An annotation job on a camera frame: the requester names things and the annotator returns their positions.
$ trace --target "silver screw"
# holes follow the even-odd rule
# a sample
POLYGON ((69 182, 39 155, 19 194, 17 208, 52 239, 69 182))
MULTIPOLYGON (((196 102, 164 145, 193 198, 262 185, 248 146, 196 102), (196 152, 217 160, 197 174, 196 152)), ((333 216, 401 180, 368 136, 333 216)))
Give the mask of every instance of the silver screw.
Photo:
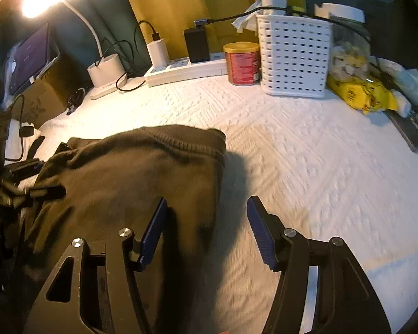
POLYGON ((83 239, 77 238, 77 239, 74 239, 72 241, 71 246, 73 246, 73 247, 81 247, 83 243, 84 243, 83 239))
POLYGON ((294 237, 297 234, 297 231, 295 229, 285 229, 285 231, 283 231, 283 234, 286 237, 294 237))
POLYGON ((344 240, 342 240, 340 237, 333 237, 331 242, 333 242, 333 245, 335 246, 342 246, 344 244, 344 240))
POLYGON ((118 235, 121 236, 121 237, 127 237, 131 233, 132 233, 131 229, 125 228, 125 229, 120 229, 119 232, 118 232, 118 235))

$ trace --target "desk lamp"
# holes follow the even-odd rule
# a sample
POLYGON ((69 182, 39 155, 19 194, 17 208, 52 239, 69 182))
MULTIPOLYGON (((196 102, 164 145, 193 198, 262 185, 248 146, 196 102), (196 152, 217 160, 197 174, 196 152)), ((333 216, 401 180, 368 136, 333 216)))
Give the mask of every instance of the desk lamp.
MULTIPOLYGON (((90 29, 96 40, 99 57, 101 58, 103 56, 102 48, 94 28, 79 11, 69 4, 67 0, 23 0, 22 13, 23 16, 32 19, 60 2, 64 3, 71 11, 73 11, 90 29)), ((109 57, 103 58, 98 65, 95 63, 91 64, 87 70, 94 84, 94 88, 90 93, 92 99, 100 98, 117 90, 115 84, 116 80, 125 72, 117 54, 112 54, 109 57)), ((118 85, 121 87, 126 81, 127 77, 124 77, 118 85)))

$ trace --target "cardboard box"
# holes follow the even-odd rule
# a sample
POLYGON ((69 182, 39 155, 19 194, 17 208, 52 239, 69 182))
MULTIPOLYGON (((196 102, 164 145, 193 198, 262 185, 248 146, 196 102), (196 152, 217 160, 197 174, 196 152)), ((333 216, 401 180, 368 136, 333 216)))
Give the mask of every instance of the cardboard box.
MULTIPOLYGON (((68 97, 80 88, 80 80, 70 59, 62 55, 36 79, 23 95, 22 122, 33 123, 36 129, 67 109, 68 97)), ((20 118, 21 99, 12 110, 12 117, 20 118)))

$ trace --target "gold lid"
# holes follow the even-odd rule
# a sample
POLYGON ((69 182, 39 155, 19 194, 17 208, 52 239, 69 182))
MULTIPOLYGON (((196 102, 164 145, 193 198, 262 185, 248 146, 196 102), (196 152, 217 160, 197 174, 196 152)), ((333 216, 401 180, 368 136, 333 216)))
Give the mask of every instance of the gold lid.
POLYGON ((259 51, 259 44, 257 43, 230 43, 223 46, 224 52, 233 53, 247 53, 259 51))

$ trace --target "blue gripper pad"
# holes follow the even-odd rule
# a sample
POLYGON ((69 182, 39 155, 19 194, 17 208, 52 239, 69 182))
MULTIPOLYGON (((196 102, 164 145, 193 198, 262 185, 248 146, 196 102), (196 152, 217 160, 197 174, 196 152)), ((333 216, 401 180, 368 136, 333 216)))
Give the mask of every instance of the blue gripper pad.
POLYGON ((285 227, 277 216, 266 211, 258 196, 248 199, 246 213, 263 262, 275 271, 278 264, 276 247, 285 227))
POLYGON ((138 262, 142 268, 152 262, 159 237, 161 236, 161 232, 163 232, 164 225, 166 223, 167 212, 167 201, 163 197, 158 198, 155 213, 153 214, 143 238, 141 239, 138 262))

